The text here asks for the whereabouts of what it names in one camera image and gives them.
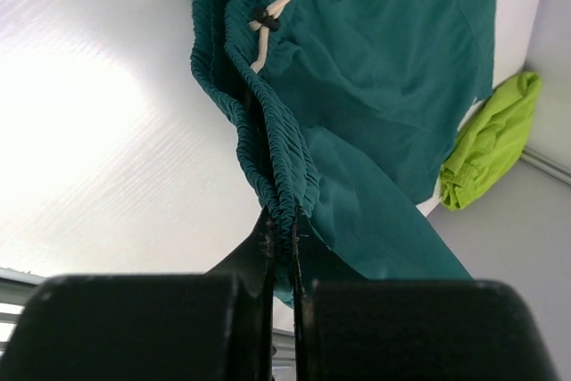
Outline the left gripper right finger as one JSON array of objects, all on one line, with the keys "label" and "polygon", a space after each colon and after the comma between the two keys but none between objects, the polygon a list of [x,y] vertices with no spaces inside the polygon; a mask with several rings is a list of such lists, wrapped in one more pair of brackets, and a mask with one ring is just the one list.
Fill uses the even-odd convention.
[{"label": "left gripper right finger", "polygon": [[497,281],[372,281],[301,215],[292,230],[301,380],[554,380],[532,312]]}]

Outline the teal green shorts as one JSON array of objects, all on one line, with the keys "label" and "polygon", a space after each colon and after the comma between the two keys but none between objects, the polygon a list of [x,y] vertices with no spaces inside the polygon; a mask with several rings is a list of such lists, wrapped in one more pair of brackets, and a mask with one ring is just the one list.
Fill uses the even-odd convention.
[{"label": "teal green shorts", "polygon": [[275,224],[276,297],[299,214],[366,278],[467,279],[419,205],[492,92],[496,0],[276,1],[193,0],[191,54]]}]

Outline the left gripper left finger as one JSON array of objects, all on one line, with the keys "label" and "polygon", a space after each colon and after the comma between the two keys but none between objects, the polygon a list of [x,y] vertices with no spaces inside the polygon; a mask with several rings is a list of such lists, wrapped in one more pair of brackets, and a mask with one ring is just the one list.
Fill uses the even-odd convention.
[{"label": "left gripper left finger", "polygon": [[4,380],[269,380],[275,228],[204,274],[66,275],[28,299]]}]

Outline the lime green shorts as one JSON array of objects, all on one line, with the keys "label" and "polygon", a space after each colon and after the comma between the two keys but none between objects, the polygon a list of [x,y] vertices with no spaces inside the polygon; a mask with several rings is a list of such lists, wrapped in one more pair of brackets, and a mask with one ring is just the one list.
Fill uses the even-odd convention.
[{"label": "lime green shorts", "polygon": [[467,208],[518,161],[531,134],[542,79],[521,72],[496,87],[461,129],[440,170],[441,203],[450,211]]}]

